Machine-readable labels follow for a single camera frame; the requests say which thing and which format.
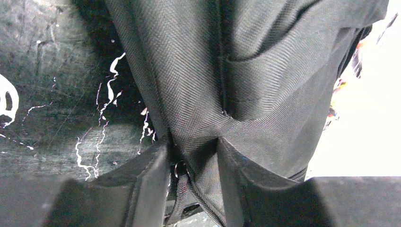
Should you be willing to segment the black student backpack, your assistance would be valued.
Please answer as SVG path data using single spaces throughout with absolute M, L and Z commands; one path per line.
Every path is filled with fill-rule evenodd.
M 301 180 L 332 90 L 386 0 L 108 0 L 159 139 L 222 227 L 218 149 L 268 185 Z

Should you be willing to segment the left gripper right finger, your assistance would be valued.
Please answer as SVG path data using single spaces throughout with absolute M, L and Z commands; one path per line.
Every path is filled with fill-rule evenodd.
M 299 183 L 242 156 L 224 138 L 218 168 L 229 227 L 398 227 L 401 179 L 314 177 Z

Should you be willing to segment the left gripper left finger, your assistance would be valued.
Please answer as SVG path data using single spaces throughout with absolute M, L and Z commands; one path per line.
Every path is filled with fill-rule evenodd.
M 161 227 L 170 142 L 162 139 L 119 168 L 84 183 L 64 180 L 45 227 Z

